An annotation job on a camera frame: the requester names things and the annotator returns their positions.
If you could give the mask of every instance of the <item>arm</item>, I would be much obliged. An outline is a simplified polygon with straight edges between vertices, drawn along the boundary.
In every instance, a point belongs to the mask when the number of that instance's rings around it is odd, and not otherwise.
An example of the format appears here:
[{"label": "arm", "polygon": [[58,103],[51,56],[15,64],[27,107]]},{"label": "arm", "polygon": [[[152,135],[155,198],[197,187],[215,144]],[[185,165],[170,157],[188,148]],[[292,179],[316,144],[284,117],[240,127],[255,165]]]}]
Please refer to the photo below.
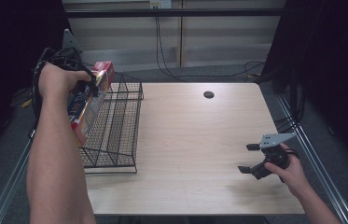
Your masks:
[{"label": "arm", "polygon": [[290,192],[299,199],[304,208],[307,218],[313,224],[318,223],[340,223],[336,216],[330,211],[326,204],[311,187],[296,156],[289,156],[290,165],[285,169],[266,162],[266,169],[283,178]]},{"label": "arm", "polygon": [[52,64],[40,75],[43,104],[27,171],[31,223],[95,223],[66,110],[68,92],[78,80],[90,77]]}]

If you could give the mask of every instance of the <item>wall outlet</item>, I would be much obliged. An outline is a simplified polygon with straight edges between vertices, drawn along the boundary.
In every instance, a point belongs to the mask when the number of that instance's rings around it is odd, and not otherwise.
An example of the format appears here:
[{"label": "wall outlet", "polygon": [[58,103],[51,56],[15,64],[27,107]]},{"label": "wall outlet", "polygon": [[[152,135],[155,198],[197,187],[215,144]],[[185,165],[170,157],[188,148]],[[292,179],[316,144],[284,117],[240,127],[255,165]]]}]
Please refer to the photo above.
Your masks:
[{"label": "wall outlet", "polygon": [[160,2],[160,0],[150,0],[150,8],[151,8],[151,9],[158,9],[158,8],[161,8],[161,2]]},{"label": "wall outlet", "polygon": [[149,0],[151,9],[172,8],[171,0]]},{"label": "wall outlet", "polygon": [[171,0],[160,0],[161,8],[172,8]]}]

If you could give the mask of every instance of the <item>metal rail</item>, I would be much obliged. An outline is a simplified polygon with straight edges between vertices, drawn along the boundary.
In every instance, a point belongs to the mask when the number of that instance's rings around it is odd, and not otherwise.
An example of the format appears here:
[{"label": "metal rail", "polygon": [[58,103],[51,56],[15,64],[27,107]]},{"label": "metal rail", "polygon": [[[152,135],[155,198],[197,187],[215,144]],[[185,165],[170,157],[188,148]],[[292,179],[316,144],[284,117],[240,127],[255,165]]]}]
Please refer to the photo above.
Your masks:
[{"label": "metal rail", "polygon": [[29,139],[22,155],[17,162],[16,167],[11,173],[10,178],[8,179],[5,188],[0,194],[0,223],[2,222],[8,207],[13,200],[14,194],[17,192],[20,182],[25,177],[26,165],[29,157],[29,149],[31,148],[32,138]]},{"label": "metal rail", "polygon": [[65,12],[31,11],[22,16],[64,18],[128,18],[128,17],[238,17],[238,16],[283,16],[308,13],[307,11],[284,10],[283,8],[219,8],[219,9],[68,9]]},{"label": "metal rail", "polygon": [[334,209],[337,212],[337,215],[340,217],[342,223],[348,224],[348,204],[340,194],[336,185],[330,178],[330,175],[327,173],[325,166],[320,161],[313,145],[302,129],[301,125],[296,124],[296,121],[290,117],[290,106],[285,98],[278,98],[279,104],[281,105],[285,115],[288,117],[291,125],[293,126],[293,130],[299,139],[299,142],[304,149],[305,154],[307,155],[311,166],[316,172],[325,192],[327,193],[328,198],[332,202]]}]

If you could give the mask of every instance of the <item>wrist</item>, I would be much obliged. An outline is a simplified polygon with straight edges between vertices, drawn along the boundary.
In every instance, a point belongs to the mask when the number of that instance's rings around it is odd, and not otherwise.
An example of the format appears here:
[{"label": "wrist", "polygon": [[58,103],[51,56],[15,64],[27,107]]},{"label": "wrist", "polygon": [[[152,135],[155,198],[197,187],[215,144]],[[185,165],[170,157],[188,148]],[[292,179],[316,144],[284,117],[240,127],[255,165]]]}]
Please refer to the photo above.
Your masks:
[{"label": "wrist", "polygon": [[42,95],[43,100],[67,100],[69,96],[69,92],[65,91],[59,91],[59,90],[54,90],[54,91],[47,91]]},{"label": "wrist", "polygon": [[43,105],[51,105],[54,107],[66,107],[67,97],[62,96],[61,94],[51,94],[43,97]]},{"label": "wrist", "polygon": [[292,191],[292,193],[296,198],[299,199],[299,201],[308,200],[316,194],[309,184],[305,185],[301,189]]}]

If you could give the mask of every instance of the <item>finger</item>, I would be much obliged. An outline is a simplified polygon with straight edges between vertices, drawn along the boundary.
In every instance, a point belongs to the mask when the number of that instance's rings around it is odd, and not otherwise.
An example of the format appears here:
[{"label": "finger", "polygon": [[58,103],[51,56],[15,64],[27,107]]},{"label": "finger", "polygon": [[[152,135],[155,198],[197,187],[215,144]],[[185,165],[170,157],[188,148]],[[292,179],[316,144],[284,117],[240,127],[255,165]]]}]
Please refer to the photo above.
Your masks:
[{"label": "finger", "polygon": [[282,175],[283,174],[283,169],[281,169],[280,167],[270,163],[270,162],[266,162],[264,164],[264,167],[269,170],[270,172],[272,172],[273,174],[276,174],[276,175]]},{"label": "finger", "polygon": [[284,144],[284,143],[281,143],[281,147],[283,148],[283,149],[290,149],[290,147],[289,146],[287,146],[286,144]]},{"label": "finger", "polygon": [[288,155],[288,158],[289,158],[289,162],[292,163],[299,163],[299,158],[297,158],[297,156],[295,155]]}]

